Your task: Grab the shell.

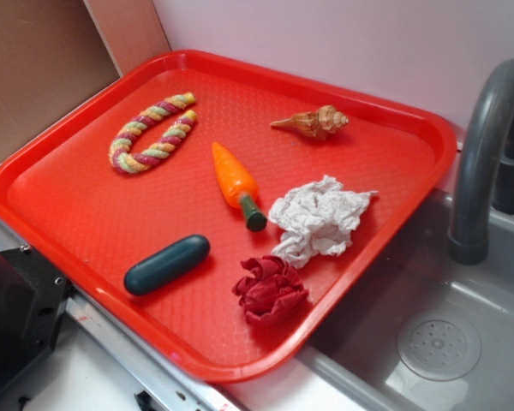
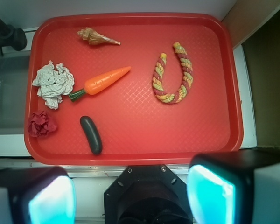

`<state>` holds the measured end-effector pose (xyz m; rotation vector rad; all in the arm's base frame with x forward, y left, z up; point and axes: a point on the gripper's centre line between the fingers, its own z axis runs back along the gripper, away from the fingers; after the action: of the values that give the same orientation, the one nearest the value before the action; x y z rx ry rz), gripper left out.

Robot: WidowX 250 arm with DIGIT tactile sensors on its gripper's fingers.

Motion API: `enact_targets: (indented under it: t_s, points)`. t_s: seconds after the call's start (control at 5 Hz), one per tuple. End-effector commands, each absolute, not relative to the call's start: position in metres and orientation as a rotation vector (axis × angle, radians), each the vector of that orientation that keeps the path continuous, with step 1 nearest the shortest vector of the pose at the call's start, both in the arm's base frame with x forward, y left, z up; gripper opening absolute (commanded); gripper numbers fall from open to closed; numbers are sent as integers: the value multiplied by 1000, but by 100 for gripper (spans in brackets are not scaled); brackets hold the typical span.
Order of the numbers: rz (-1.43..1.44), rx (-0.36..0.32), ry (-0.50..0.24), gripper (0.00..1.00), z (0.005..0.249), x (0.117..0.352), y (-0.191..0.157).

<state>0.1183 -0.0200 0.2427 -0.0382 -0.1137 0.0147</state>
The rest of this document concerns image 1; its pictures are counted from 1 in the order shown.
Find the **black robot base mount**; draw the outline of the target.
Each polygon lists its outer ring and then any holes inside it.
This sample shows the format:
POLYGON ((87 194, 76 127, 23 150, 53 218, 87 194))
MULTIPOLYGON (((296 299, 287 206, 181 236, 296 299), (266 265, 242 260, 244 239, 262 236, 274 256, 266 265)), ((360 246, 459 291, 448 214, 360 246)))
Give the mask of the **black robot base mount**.
POLYGON ((38 250, 0 252, 0 399, 53 352, 70 290, 38 250))

